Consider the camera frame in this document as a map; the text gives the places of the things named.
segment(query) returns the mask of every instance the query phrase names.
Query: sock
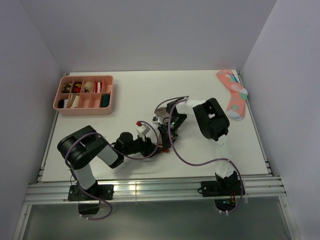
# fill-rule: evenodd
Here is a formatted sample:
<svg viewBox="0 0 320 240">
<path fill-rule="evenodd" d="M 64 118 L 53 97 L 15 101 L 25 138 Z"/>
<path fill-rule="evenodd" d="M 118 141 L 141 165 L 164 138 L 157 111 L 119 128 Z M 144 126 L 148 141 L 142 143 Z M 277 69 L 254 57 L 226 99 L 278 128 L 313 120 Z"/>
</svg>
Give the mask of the sock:
<svg viewBox="0 0 320 240">
<path fill-rule="evenodd" d="M 216 76 L 231 91 L 231 100 L 226 109 L 226 114 L 236 120 L 241 121 L 246 115 L 246 99 L 248 91 L 232 78 L 230 70 L 219 71 Z"/>
</svg>

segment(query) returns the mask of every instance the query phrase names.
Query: white wall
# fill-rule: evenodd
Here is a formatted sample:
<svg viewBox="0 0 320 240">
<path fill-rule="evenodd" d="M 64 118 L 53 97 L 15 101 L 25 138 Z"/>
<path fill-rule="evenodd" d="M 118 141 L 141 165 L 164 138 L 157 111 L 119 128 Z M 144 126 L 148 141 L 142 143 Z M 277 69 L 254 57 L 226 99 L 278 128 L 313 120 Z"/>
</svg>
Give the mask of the white wall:
<svg viewBox="0 0 320 240">
<path fill-rule="evenodd" d="M 21 0 L 65 72 L 242 69 L 276 0 Z"/>
<path fill-rule="evenodd" d="M 60 69 L 18 0 L 0 1 L 0 238 L 11 239 L 52 125 Z"/>
<path fill-rule="evenodd" d="M 320 236 L 320 2 L 278 0 L 243 82 L 304 239 Z"/>
</svg>

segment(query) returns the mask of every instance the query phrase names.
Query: metal frame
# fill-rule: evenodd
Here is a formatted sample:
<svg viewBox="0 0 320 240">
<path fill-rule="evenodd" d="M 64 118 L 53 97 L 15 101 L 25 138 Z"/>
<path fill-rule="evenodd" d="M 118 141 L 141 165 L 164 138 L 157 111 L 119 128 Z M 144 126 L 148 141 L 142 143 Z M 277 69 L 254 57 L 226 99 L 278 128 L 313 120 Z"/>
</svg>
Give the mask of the metal frame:
<svg viewBox="0 0 320 240">
<path fill-rule="evenodd" d="M 286 196 L 279 196 L 279 201 L 281 204 L 282 212 L 286 221 L 286 224 L 288 226 L 290 236 L 292 240 L 301 240 L 301 236 L 298 230 L 298 226 L 296 224 L 296 221 L 294 219 L 294 215 L 291 212 L 291 209 L 289 207 L 289 202 Z"/>
<path fill-rule="evenodd" d="M 23 205 L 20 213 L 18 223 L 15 228 L 13 240 L 22 240 L 24 238 L 25 230 L 27 227 L 29 215 L 31 212 L 31 205 Z"/>
<path fill-rule="evenodd" d="M 110 203 L 151 202 L 201 200 L 203 197 L 197 192 L 197 189 L 201 187 L 201 181 L 212 181 L 214 179 L 214 177 L 195 177 L 137 181 L 98 181 L 98 183 L 100 185 L 114 185 L 113 199 L 108 201 Z M 278 197 L 286 195 L 281 178 L 278 176 L 245 177 L 244 181 L 246 191 L 245 198 Z M 78 202 L 67 201 L 69 188 L 70 182 L 30 185 L 25 195 L 24 204 L 78 204 Z M 80 203 L 96 202 L 98 201 L 81 201 Z"/>
<path fill-rule="evenodd" d="M 241 85 L 243 85 L 240 72 L 237 75 Z M 279 197 L 286 223 L 294 240 L 300 240 L 299 231 L 295 224 L 293 215 L 288 205 L 286 191 L 279 176 L 273 176 L 268 163 L 268 159 L 263 148 L 257 125 L 250 108 L 249 101 L 246 100 L 252 123 L 261 147 L 268 174 L 243 176 L 243 184 L 246 194 L 243 203 L 248 202 L 248 198 L 258 197 Z M 50 135 L 47 141 L 43 155 L 39 176 L 36 184 L 29 185 L 18 224 L 13 236 L 14 240 L 22 240 L 28 223 L 32 205 L 47 204 L 78 204 L 78 203 L 96 203 L 97 201 L 68 202 L 68 193 L 70 182 L 42 182 L 42 174 L 46 165 L 48 150 L 54 133 L 58 112 L 56 112 Z M 179 201 L 179 200 L 201 200 L 201 194 L 197 189 L 201 186 L 201 181 L 212 181 L 214 177 L 191 177 L 191 178 L 168 178 L 168 179 L 150 179 L 150 180 L 122 180 L 122 181 L 98 181 L 99 184 L 113 184 L 114 194 L 110 203 L 118 202 L 151 202 L 151 201 Z M 221 199 L 223 197 L 209 197 L 209 199 Z"/>
</svg>

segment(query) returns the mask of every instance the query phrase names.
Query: thread spool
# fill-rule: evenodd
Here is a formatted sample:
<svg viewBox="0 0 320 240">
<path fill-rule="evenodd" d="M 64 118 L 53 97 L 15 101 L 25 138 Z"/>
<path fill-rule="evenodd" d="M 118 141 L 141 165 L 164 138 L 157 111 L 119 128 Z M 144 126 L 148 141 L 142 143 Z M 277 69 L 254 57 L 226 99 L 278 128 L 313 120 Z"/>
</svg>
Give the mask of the thread spool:
<svg viewBox="0 0 320 240">
<path fill-rule="evenodd" d="M 65 85 L 63 85 L 61 93 L 69 94 L 70 91 L 71 91 L 71 83 L 66 83 Z"/>
<path fill-rule="evenodd" d="M 73 89 L 72 89 L 72 92 L 74 94 L 79 94 L 80 91 L 81 91 L 81 87 L 82 87 L 82 82 L 80 81 L 76 81 L 73 85 Z"/>
<path fill-rule="evenodd" d="M 101 89 L 102 89 L 102 82 L 95 82 L 93 85 L 93 92 L 101 93 Z"/>
<path fill-rule="evenodd" d="M 83 93 L 91 93 L 92 89 L 92 81 L 87 81 L 82 88 Z"/>
</svg>

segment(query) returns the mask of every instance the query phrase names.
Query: white tabletop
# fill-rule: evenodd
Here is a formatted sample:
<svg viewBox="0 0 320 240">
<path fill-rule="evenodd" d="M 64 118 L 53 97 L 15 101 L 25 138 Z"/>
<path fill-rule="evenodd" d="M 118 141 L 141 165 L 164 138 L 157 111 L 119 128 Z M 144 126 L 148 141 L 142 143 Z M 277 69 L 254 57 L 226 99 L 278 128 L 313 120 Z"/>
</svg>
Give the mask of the white tabletop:
<svg viewBox="0 0 320 240">
<path fill-rule="evenodd" d="M 71 76 L 112 75 L 114 77 L 114 108 L 107 116 L 63 116 L 58 115 L 51 144 L 47 153 L 43 182 L 68 181 L 70 172 L 57 150 L 58 142 L 67 135 L 91 125 L 112 143 L 122 132 L 136 132 L 136 122 L 152 123 L 155 107 L 163 100 L 190 95 L 192 100 L 216 98 L 223 110 L 230 101 L 230 91 L 219 81 L 217 70 L 188 71 L 116 71 L 77 72 Z M 242 121 L 230 120 L 227 147 L 242 175 L 268 174 L 252 118 L 246 107 Z M 192 163 L 202 163 L 221 155 L 213 140 L 201 134 L 194 116 L 188 116 L 180 127 L 175 147 L 180 155 Z M 152 131 L 148 133 L 155 143 Z M 146 160 L 125 158 L 115 169 L 109 168 L 99 158 L 91 163 L 92 172 L 98 180 L 136 180 L 157 178 L 207 177 L 213 176 L 215 163 L 193 167 L 180 161 L 171 150 Z"/>
</svg>

